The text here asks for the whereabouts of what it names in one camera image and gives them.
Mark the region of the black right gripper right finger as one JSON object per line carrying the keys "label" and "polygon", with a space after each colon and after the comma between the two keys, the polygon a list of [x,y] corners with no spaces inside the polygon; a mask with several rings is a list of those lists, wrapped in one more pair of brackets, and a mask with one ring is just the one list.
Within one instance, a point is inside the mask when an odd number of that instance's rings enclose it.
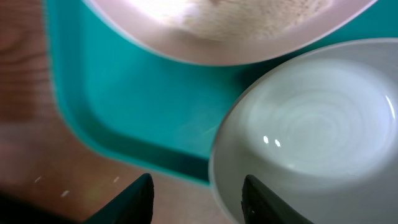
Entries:
{"label": "black right gripper right finger", "polygon": [[251,174],[244,179],[241,206],[245,224],[313,224]]}

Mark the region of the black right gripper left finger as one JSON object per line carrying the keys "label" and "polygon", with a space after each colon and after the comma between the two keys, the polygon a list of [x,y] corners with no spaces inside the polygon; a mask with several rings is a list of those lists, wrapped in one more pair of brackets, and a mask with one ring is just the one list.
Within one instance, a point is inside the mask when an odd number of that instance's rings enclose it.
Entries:
{"label": "black right gripper left finger", "polygon": [[151,224],[153,207],[154,183],[145,173],[83,223]]}

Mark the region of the grey bowl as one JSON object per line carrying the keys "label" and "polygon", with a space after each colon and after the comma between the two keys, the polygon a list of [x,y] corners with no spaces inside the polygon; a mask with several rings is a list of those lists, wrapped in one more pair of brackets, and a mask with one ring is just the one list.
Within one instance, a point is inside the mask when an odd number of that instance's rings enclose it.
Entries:
{"label": "grey bowl", "polygon": [[397,39],[320,48],[255,81],[222,121],[215,200],[243,223],[244,179],[312,223],[397,222]]}

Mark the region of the large pink plate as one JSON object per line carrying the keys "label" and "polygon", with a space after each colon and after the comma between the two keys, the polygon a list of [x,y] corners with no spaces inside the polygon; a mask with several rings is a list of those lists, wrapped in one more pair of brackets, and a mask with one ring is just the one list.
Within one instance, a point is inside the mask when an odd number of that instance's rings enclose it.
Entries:
{"label": "large pink plate", "polygon": [[244,65],[306,47],[346,25],[373,0],[86,0],[108,27],[163,57]]}

